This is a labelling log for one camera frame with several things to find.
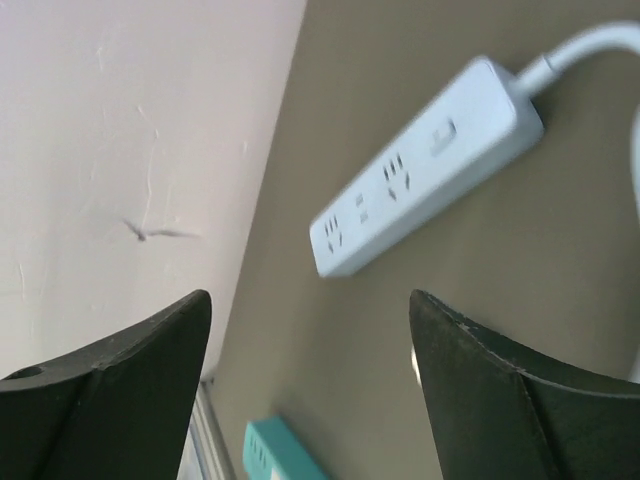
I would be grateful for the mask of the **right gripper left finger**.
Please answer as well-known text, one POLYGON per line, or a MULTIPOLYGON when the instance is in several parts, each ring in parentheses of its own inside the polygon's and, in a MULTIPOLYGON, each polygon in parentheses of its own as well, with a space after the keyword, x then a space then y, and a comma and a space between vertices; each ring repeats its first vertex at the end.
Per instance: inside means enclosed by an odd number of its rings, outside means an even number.
POLYGON ((1 381, 4 479, 174 479, 200 383, 211 297, 1 381))

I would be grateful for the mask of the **light blue power strip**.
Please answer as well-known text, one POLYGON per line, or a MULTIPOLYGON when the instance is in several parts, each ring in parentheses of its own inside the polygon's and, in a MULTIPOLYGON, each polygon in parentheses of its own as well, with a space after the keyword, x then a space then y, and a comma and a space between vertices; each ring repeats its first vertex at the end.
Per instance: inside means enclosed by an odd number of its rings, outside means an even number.
POLYGON ((319 276, 354 274, 542 136, 514 76, 473 59, 314 218, 319 276))

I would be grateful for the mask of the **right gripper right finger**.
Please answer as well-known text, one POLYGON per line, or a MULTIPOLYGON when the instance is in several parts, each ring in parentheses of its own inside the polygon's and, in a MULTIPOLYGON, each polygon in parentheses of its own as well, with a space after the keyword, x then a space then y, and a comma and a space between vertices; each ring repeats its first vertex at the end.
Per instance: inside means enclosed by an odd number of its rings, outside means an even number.
POLYGON ((639 386, 410 296, 416 368, 446 479, 636 479, 639 386))

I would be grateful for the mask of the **teal rectangular power strip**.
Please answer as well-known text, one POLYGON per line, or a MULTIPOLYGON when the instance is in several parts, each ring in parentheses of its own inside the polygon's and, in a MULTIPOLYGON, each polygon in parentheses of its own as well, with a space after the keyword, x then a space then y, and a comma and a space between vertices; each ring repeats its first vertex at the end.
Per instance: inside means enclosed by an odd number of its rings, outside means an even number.
POLYGON ((247 424, 242 459, 252 480, 330 479, 280 416, 247 424))

